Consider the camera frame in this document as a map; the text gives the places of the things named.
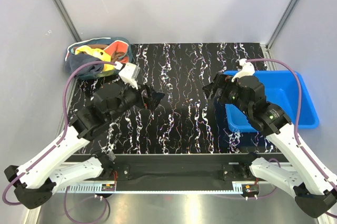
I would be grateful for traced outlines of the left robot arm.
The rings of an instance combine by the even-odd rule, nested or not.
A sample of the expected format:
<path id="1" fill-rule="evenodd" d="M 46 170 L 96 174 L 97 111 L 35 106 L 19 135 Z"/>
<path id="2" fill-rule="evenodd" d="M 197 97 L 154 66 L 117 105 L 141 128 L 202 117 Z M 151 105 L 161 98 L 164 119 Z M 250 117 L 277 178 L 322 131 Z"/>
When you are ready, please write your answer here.
<path id="1" fill-rule="evenodd" d="M 164 96 L 146 84 L 135 89 L 124 83 L 112 83 L 96 91 L 88 106 L 78 110 L 65 130 L 44 150 L 21 166 L 10 165 L 5 169 L 17 203 L 35 209 L 74 183 L 109 179 L 114 172 L 114 159 L 102 152 L 67 168 L 61 169 L 60 165 L 106 132 L 111 122 L 132 107 L 154 111 Z"/>

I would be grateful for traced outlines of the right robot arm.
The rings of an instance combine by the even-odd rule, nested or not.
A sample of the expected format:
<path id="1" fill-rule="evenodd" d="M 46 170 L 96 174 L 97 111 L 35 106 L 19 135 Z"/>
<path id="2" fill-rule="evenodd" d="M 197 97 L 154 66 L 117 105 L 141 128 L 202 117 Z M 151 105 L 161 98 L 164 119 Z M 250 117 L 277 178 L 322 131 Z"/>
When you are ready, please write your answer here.
<path id="1" fill-rule="evenodd" d="M 312 218 L 327 213 L 336 204 L 336 174 L 299 136 L 284 110 L 267 100 L 265 87 L 256 76 L 217 74 L 203 91 L 208 99 L 220 91 L 219 101 L 239 109 L 250 125 L 273 143 L 295 170 L 288 172 L 263 157 L 254 157 L 251 162 L 239 166 L 243 179 L 257 177 L 268 181 L 289 194 Z"/>

